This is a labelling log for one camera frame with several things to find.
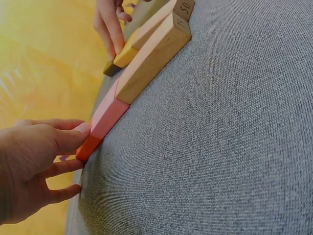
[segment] hand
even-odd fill
[[[18,223],[40,208],[78,194],[79,185],[50,190],[46,178],[81,169],[74,159],[53,163],[57,155],[74,154],[90,133],[80,120],[26,120],[0,131],[0,209],[6,206],[5,221]]]
[[[109,61],[112,61],[125,45],[118,19],[132,21],[132,17],[124,12],[122,3],[123,0],[96,0],[93,27],[105,44]]]

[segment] textured fabric surface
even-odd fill
[[[192,41],[86,164],[67,234],[313,233],[312,15],[197,0]]]

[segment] red wooden block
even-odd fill
[[[100,140],[106,136],[130,106],[115,98],[118,80],[113,84],[92,117],[90,135]]]
[[[76,158],[86,161],[100,142],[100,139],[89,135],[83,145],[76,150]]]

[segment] fingernail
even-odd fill
[[[80,124],[79,126],[75,127],[76,131],[79,131],[81,133],[89,133],[91,130],[91,125],[87,122],[83,122],[82,124]]]
[[[123,47],[121,47],[121,46],[116,46],[116,49],[115,49],[116,54],[121,53],[121,52],[122,52],[122,50],[123,50]]]
[[[113,61],[114,56],[112,56],[110,53],[107,53],[107,60],[108,61]]]

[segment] child's hand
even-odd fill
[[[132,21],[124,12],[123,0],[96,0],[93,27],[105,44],[108,60],[114,59],[124,47],[125,41],[119,19]]]

